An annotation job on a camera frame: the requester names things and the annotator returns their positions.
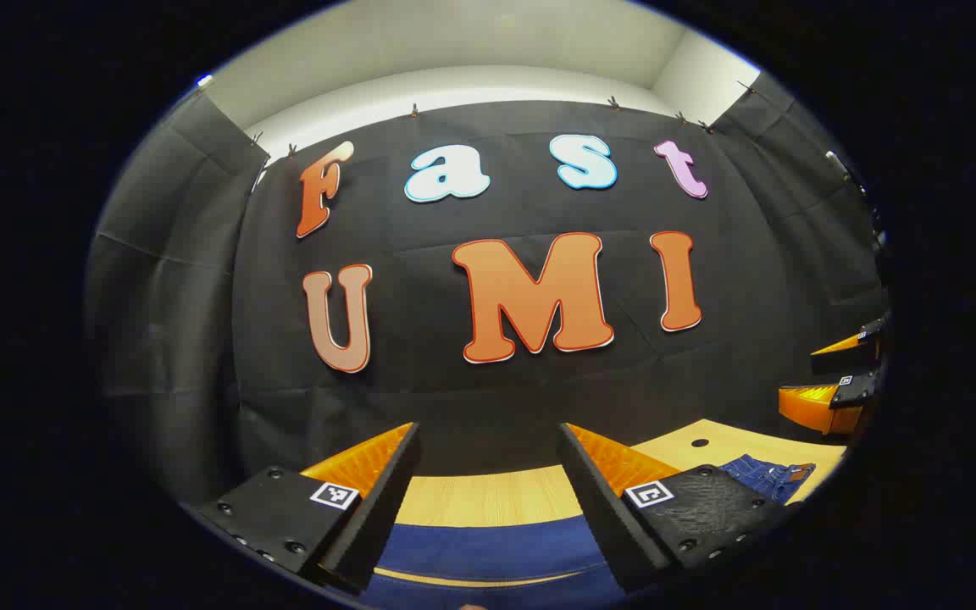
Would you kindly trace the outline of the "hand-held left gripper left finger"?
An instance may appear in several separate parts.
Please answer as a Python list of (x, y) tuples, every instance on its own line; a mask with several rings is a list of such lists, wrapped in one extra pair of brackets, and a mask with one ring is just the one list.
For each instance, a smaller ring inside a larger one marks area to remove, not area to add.
[(192, 517), (245, 551), (304, 580), (359, 594), (391, 537), (421, 457), (407, 422), (311, 467), (270, 466)]

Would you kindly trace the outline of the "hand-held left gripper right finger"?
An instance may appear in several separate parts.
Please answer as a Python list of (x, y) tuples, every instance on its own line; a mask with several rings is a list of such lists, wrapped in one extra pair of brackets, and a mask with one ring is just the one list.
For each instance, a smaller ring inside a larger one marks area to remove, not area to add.
[(678, 469), (569, 422), (558, 426), (557, 454), (625, 591), (712, 571), (789, 517), (720, 467)]

